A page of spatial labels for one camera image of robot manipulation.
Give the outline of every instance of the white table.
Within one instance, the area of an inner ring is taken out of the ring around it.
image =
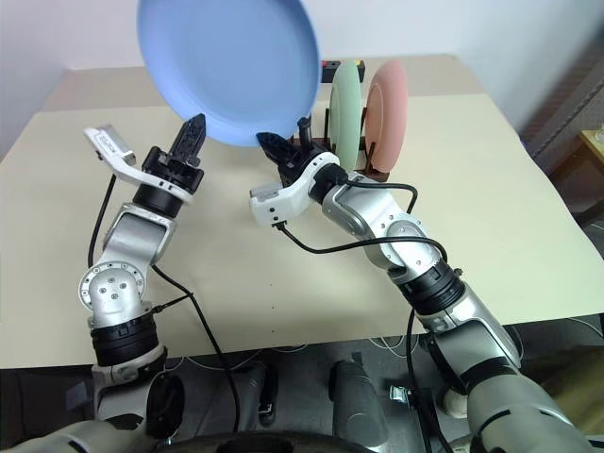
[[[601,257],[491,99],[453,58],[405,63],[408,133],[390,180],[418,188],[414,213],[446,247],[451,265],[463,269],[503,324],[602,311]],[[369,72],[377,66],[367,64]],[[322,132],[326,93],[317,102],[315,135]],[[142,70],[74,74],[0,164],[1,367],[94,362],[89,313],[76,287],[109,171],[82,129],[104,123],[116,127],[139,162],[154,144],[167,150],[181,124]],[[254,224],[249,189],[277,180],[261,150],[207,140],[201,162],[206,176],[194,204],[181,210],[159,265],[195,292],[225,351],[404,330],[407,302],[362,250],[314,256]],[[102,231],[134,191],[117,185]],[[404,193],[394,196],[407,203]],[[319,206],[290,228],[314,246],[352,239]],[[148,300],[180,295],[149,275]],[[171,356],[211,352],[188,302],[156,321]]]

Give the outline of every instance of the blue plate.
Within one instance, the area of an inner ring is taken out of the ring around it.
[[[297,0],[141,0],[138,32],[163,98],[183,120],[204,113],[213,139],[289,137],[312,109],[319,51]]]

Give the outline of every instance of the green plate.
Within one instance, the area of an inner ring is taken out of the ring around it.
[[[329,99],[329,139],[340,165],[354,170],[361,139],[361,83],[354,61],[345,61],[333,77]]]

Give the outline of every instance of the white wall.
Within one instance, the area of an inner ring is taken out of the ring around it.
[[[0,1],[0,156],[61,67],[143,64],[136,0]],[[457,55],[517,129],[604,22],[598,0],[304,1],[324,58]]]

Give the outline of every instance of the pink plate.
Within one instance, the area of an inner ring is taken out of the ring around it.
[[[375,142],[372,166],[390,173],[400,154],[407,129],[407,74],[402,63],[391,59],[371,80],[365,116],[365,146]]]

